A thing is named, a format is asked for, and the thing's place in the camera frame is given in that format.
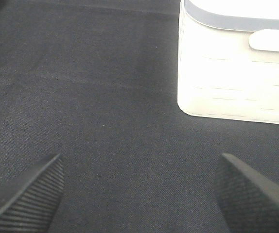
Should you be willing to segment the black textured right gripper right finger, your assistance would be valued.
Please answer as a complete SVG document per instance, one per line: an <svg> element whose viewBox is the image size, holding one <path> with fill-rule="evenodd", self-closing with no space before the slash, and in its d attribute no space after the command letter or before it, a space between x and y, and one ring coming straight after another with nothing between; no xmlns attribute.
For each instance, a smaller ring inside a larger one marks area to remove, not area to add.
<svg viewBox="0 0 279 233"><path fill-rule="evenodd" d="M279 185L228 153L218 160L214 192L232 233L279 233Z"/></svg>

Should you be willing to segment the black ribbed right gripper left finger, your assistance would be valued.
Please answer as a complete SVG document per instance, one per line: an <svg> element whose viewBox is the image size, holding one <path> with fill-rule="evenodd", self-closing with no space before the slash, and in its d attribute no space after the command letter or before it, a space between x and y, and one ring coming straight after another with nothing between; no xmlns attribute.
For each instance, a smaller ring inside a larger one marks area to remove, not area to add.
<svg viewBox="0 0 279 233"><path fill-rule="evenodd" d="M63 196L60 154L50 154L0 187L0 233L46 233Z"/></svg>

